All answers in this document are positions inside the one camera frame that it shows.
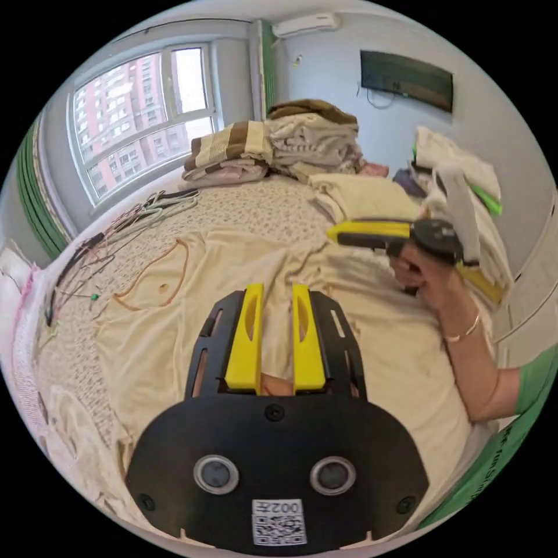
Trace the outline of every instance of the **folded clothes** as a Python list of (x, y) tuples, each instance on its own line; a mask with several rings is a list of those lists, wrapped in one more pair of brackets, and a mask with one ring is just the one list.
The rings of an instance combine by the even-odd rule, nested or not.
[(265, 164), (253, 164), (251, 166), (228, 166), (227, 163), (221, 163), (222, 168), (200, 176), (199, 178), (190, 177), (180, 184), (179, 190), (189, 188), (207, 188), (210, 186), (229, 186), (235, 184), (245, 184), (248, 182), (258, 182), (265, 178), (269, 167)]
[(284, 116), (293, 116), (306, 113), (314, 113), (323, 116), (334, 124), (356, 124), (356, 117), (338, 109), (335, 105), (319, 99), (301, 99), (298, 101), (287, 101), (273, 105), (267, 117), (277, 120)]
[(420, 206), (384, 177), (316, 174), (309, 177), (315, 201), (336, 222), (368, 217), (414, 221)]
[(184, 163), (184, 180), (195, 180), (226, 166), (270, 164), (273, 148), (263, 122), (237, 122), (214, 134), (196, 138)]
[(462, 275), (495, 310), (514, 284), (499, 231), (486, 207), (468, 187), (461, 169), (440, 168), (435, 171), (434, 179), (423, 208), (430, 217), (453, 224), (464, 245), (466, 258), (471, 255), (475, 258), (475, 252), (478, 252), (478, 267), (464, 267)]
[(354, 118), (337, 124), (317, 113), (296, 113), (268, 120), (266, 128), (273, 146), (272, 168), (303, 183), (317, 173), (357, 174), (365, 163)]
[(500, 184), (491, 164), (424, 126), (417, 127), (415, 160), (418, 166), (428, 169), (440, 165), (458, 167), (463, 171), (467, 182), (483, 190), (497, 203), (502, 201)]

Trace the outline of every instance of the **white cloth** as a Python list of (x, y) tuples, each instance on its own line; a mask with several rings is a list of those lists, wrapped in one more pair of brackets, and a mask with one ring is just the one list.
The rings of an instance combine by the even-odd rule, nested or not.
[(5, 247), (0, 253), (0, 273), (9, 275), (21, 291), (29, 277), (30, 265), (16, 252)]
[(502, 192), (494, 167), (472, 153), (459, 148), (451, 139), (424, 126), (418, 126), (416, 149), (418, 166), (428, 169), (442, 165), (459, 167), (468, 182), (478, 186), (498, 202), (502, 200)]
[(11, 277), (0, 275), (0, 364), (8, 366), (12, 354), (13, 325), (21, 300), (18, 286)]
[(448, 204), (448, 198), (435, 186), (435, 180), (432, 181), (434, 186), (432, 187), (431, 193), (424, 200), (423, 207), (428, 209), (433, 219), (445, 219), (454, 226), (456, 226), (457, 223), (462, 224), (463, 227), (476, 226), (480, 242), (479, 263), (481, 273), (492, 285), (498, 285), (504, 291), (509, 292), (514, 283), (512, 271), (510, 270), (502, 237), (492, 221), (490, 214), (473, 194), (471, 189), (467, 187), (466, 183), (463, 181), (463, 175), (461, 174), (461, 176), (459, 176), (460, 171), (444, 169), (441, 172), (445, 176), (449, 176), (451, 172), (456, 173), (457, 179), (461, 179), (462, 187), (468, 192), (468, 198), (474, 208), (476, 222), (462, 224), (460, 216), (462, 217), (465, 214), (462, 212), (463, 208), (459, 205), (450, 206)]
[(308, 184), (316, 202), (336, 223), (367, 217), (414, 221), (420, 213), (405, 190), (384, 177), (315, 174)]

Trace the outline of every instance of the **power cord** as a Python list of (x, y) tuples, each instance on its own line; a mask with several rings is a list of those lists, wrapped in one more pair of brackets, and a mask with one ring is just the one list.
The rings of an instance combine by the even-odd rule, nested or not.
[[(356, 96), (359, 96), (360, 89), (361, 89), (361, 87), (360, 87), (360, 82), (358, 82), (357, 85), (358, 85), (358, 89), (356, 90)], [(380, 106), (379, 106), (379, 105), (376, 105), (376, 104), (374, 103), (374, 100), (373, 100), (374, 97), (372, 97), (372, 99), (370, 99), (370, 91), (371, 91), (370, 89), (366, 89), (366, 100), (367, 100), (367, 101), (369, 102), (369, 104), (370, 104), (371, 106), (373, 106), (375, 109), (377, 109), (377, 110), (389, 109), (389, 107), (390, 107), (391, 105), (394, 104), (395, 93), (392, 93), (392, 98), (389, 100), (389, 102), (388, 102), (387, 105), (380, 105)]]

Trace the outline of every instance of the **wall-mounted tv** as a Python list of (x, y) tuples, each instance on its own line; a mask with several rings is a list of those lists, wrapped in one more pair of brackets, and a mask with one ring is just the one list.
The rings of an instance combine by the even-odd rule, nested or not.
[(453, 74), (406, 56), (360, 51), (360, 85), (453, 111)]

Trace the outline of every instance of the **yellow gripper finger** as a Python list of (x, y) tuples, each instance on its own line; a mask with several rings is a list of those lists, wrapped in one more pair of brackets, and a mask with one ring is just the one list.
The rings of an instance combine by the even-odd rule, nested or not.
[(320, 391), (326, 384), (326, 374), (321, 359), (310, 291), (306, 285), (293, 285), (292, 310), (293, 395), (300, 391)]
[(232, 391), (253, 391), (260, 395), (262, 317), (263, 284), (248, 285), (225, 373), (225, 383)]

